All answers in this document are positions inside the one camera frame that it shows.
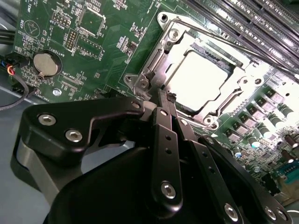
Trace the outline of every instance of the green circuit board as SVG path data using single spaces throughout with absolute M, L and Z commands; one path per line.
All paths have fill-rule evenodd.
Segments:
M 157 22 L 159 12 L 186 15 L 201 26 L 209 29 L 211 21 L 180 0 L 23 0 L 15 34 L 14 51 L 33 58 L 36 52 L 50 50 L 61 60 L 59 74 L 42 79 L 31 61 L 30 65 L 16 69 L 28 85 L 36 87 L 36 95 L 49 103 L 98 99 L 100 94 L 110 91 L 134 96 L 124 83 L 127 73 L 139 74 L 162 29 Z M 214 4 L 211 8 L 217 11 Z M 221 35 L 220 28 L 214 33 Z M 264 140 L 256 128 L 250 129 L 244 140 L 237 144 L 227 138 L 225 132 L 235 122 L 251 101 L 262 97 L 269 88 L 279 90 L 289 104 L 298 100 L 296 83 L 271 68 L 264 75 L 265 84 L 252 93 L 249 99 L 236 110 L 220 117 L 220 128 L 209 131 L 195 127 L 198 133 L 215 137 L 223 146 L 239 146 L 242 158 L 238 161 L 256 178 L 266 172 L 275 173 L 285 164 L 280 150 L 291 151 L 282 139 L 285 134 L 299 134 L 298 121 L 275 131 L 276 138 Z M 53 90 L 61 91 L 55 96 Z M 252 148 L 246 137 L 254 135 L 262 145 Z M 276 145 L 283 141 L 279 149 Z

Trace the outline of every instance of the capacitor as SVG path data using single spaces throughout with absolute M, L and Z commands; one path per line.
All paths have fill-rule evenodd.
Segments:
M 282 151 L 281 151 L 281 155 L 282 155 L 282 157 L 283 157 L 288 163 L 292 163 L 292 162 L 295 161 L 295 158 L 292 157 L 292 156 L 289 154 L 289 152 L 286 151 L 286 150 L 282 150 Z
M 280 129 L 284 126 L 284 122 L 278 117 L 273 117 L 270 119 L 270 121 L 277 129 Z
M 255 137 L 248 137 L 247 141 L 253 148 L 258 148 L 261 146 L 261 143 Z
M 235 158 L 240 158 L 242 156 L 239 147 L 233 147 L 233 152 L 234 152 Z
M 268 139 L 272 136 L 272 133 L 265 126 L 260 127 L 258 130 L 262 134 L 262 136 L 266 139 Z
M 296 142 L 289 134 L 285 136 L 285 141 L 293 148 L 296 148 L 299 145 L 299 143 Z
M 254 168 L 253 168 L 253 171 L 254 171 L 255 173 L 259 173 L 259 172 L 261 172 L 261 169 L 260 169 L 260 167 L 254 167 Z
M 298 114 L 289 107 L 284 107 L 281 112 L 288 120 L 295 120 L 298 118 Z

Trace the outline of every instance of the electronic component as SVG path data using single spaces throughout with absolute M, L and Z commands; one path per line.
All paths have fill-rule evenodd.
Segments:
M 265 127 L 265 126 L 261 126 L 261 127 L 259 127 L 259 132 L 261 133 L 261 135 L 264 137 L 264 138 L 266 138 L 266 139 L 268 139 L 268 138 L 270 138 L 271 136 L 272 136 L 272 133 L 269 131 L 269 129 L 267 128 L 267 127 Z
M 248 109 L 248 112 L 257 120 L 263 119 L 266 115 L 257 109 L 255 106 L 252 106 Z
M 295 160 L 295 158 L 294 158 L 293 156 L 291 156 L 291 155 L 289 154 L 289 152 L 286 151 L 286 150 L 282 150 L 282 151 L 281 151 L 281 155 L 282 155 L 282 157 L 285 159 L 285 161 L 287 161 L 288 163 L 292 163 L 292 162 L 294 162 L 294 160 Z
M 287 163 L 278 169 L 281 175 L 286 176 L 285 183 L 291 184 L 299 180 L 299 161 Z
M 298 118 L 298 114 L 294 112 L 291 108 L 289 107 L 283 107 L 281 109 L 282 114 L 289 120 L 296 120 Z
M 270 121 L 276 128 L 282 128 L 285 125 L 284 122 L 276 116 L 272 117 Z
M 231 142 L 234 144 L 236 142 L 239 141 L 239 139 L 241 138 L 241 136 L 235 132 L 234 130 L 232 129 L 228 129 L 226 132 L 225 132 L 226 136 L 228 137 L 229 140 L 231 140 Z
M 68 37 L 66 39 L 66 43 L 65 43 L 65 46 L 68 50 L 70 50 L 70 51 L 73 50 L 77 36 L 78 36 L 78 32 L 70 29 L 69 35 L 68 35 Z
M 256 103 L 267 112 L 271 112 L 275 109 L 275 106 L 273 106 L 271 103 L 269 103 L 264 98 L 257 100 Z
M 242 134 L 242 135 L 244 135 L 248 132 L 248 129 L 240 123 L 233 124 L 233 128 L 236 132 L 238 132 L 239 134 Z
M 258 148 L 261 146 L 261 143 L 253 136 L 248 137 L 247 141 L 253 148 Z
M 240 158 L 242 156 L 239 147 L 233 147 L 233 153 L 235 158 Z
M 50 77 L 60 72 L 60 58 L 52 51 L 42 50 L 33 56 L 33 64 L 41 77 Z
M 289 134 L 287 134 L 285 136 L 285 141 L 292 147 L 292 148 L 296 148 L 299 143 L 295 141 L 295 139 L 293 139 Z
M 280 193 L 280 190 L 270 173 L 267 173 L 266 175 L 262 176 L 261 179 L 263 181 L 263 185 L 266 187 L 266 189 L 272 196 Z
M 272 89 L 266 93 L 266 96 L 278 104 L 280 104 L 285 99 Z
M 256 125 L 256 121 L 251 119 L 247 114 L 244 114 L 243 116 L 240 117 L 240 120 L 242 123 L 248 127 L 254 127 Z

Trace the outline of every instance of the wire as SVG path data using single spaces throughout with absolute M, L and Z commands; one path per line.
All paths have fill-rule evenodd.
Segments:
M 295 212 L 295 213 L 299 213 L 299 211 L 297 211 L 297 210 L 288 210 L 287 212 Z
M 7 67 L 7 72 L 8 72 L 9 75 L 14 76 L 14 71 L 13 71 L 13 66 L 12 65 L 9 65 Z
M 13 78 L 15 80 L 17 80 L 24 87 L 24 93 L 21 96 L 21 98 L 19 98 L 17 101 L 13 102 L 12 104 L 8 104 L 6 106 L 0 106 L 0 111 L 7 110 L 14 106 L 17 106 L 18 104 L 23 102 L 29 94 L 29 88 L 28 88 L 27 84 L 24 82 L 24 80 L 18 75 L 14 75 Z
M 14 39 L 7 37 L 0 37 L 0 44 L 13 45 Z
M 176 23 L 179 23 L 179 24 L 182 24 L 182 25 L 184 25 L 186 27 L 189 27 L 189 28 L 191 28 L 191 29 L 193 29 L 193 30 L 195 30 L 197 32 L 200 32 L 200 33 L 202 33 L 202 34 L 204 34 L 206 36 L 209 36 L 209 37 L 211 37 L 213 39 L 216 39 L 216 40 L 218 40 L 218 41 L 220 41 L 222 43 L 225 43 L 225 44 L 227 44 L 227 45 L 229 45 L 231 47 L 234 47 L 234 48 L 236 48 L 238 50 L 241 50 L 241 51 L 243 51 L 243 52 L 245 52 L 245 53 L 247 53 L 249 55 L 252 55 L 252 56 L 254 56 L 254 57 L 256 57 L 256 58 L 258 58 L 258 59 L 260 59 L 262 61 L 265 61 L 266 63 L 268 63 L 272 67 L 274 67 L 274 68 L 276 68 L 276 69 L 278 69 L 280 71 L 283 71 L 283 72 L 287 73 L 289 78 L 291 78 L 295 82 L 298 82 L 298 79 L 295 77 L 296 75 L 298 75 L 296 72 L 294 72 L 294 71 L 292 71 L 290 69 L 287 69 L 286 67 L 281 66 L 278 63 L 274 62 L 275 59 L 271 58 L 270 56 L 269 56 L 269 58 L 267 58 L 265 56 L 259 55 L 258 53 L 255 53 L 252 50 L 249 50 L 249 49 L 247 49 L 245 47 L 242 47 L 242 46 L 239 46 L 239 45 L 237 45 L 235 43 L 232 43 L 232 42 L 230 42 L 230 41 L 228 41 L 228 40 L 226 40 L 226 39 L 224 39 L 222 37 L 219 37 L 219 36 L 217 36 L 215 34 L 207 32 L 207 31 L 205 31 L 205 30 L 203 30 L 203 29 L 201 29 L 199 27 L 196 27 L 196 26 L 193 26 L 193 25 L 191 25 L 191 24 L 189 24 L 187 22 L 181 21 L 180 19 L 175 19 L 174 21 Z
M 14 34 L 14 31 L 0 29 L 0 36 L 14 37 Z

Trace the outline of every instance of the ram slot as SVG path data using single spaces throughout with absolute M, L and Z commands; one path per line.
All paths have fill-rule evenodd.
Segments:
M 256 26 L 261 28 L 264 32 L 269 34 L 272 38 L 274 38 L 279 44 L 283 45 L 287 50 L 294 54 L 295 57 L 298 57 L 299 53 L 299 44 L 298 37 L 290 32 L 288 29 L 284 28 L 278 22 L 275 22 L 274 19 L 267 17 L 266 20 L 263 15 L 266 13 L 263 12 L 263 15 L 260 15 L 259 12 L 255 12 L 253 8 L 249 5 L 243 3 L 242 1 L 234 1 L 224 0 L 228 3 L 233 9 L 237 10 L 247 19 L 252 21 Z
M 219 8 L 219 6 L 208 0 L 192 0 L 192 2 L 196 3 L 198 6 L 202 6 L 214 16 L 218 17 L 240 35 L 248 39 L 248 41 L 254 43 L 259 49 L 264 52 L 268 52 L 272 57 L 280 60 L 285 67 L 294 71 L 299 71 L 299 61 L 296 58 L 292 58 L 283 47 L 274 44 L 272 40 L 261 34 L 261 32 L 259 32 L 260 35 L 254 34 L 252 32 L 252 25 L 249 24 L 241 15 L 237 13 L 230 15 L 228 11 L 224 11 Z
M 291 31 L 299 35 L 298 16 L 281 6 L 277 1 L 255 0 L 255 2 L 261 5 L 281 23 L 285 24 Z

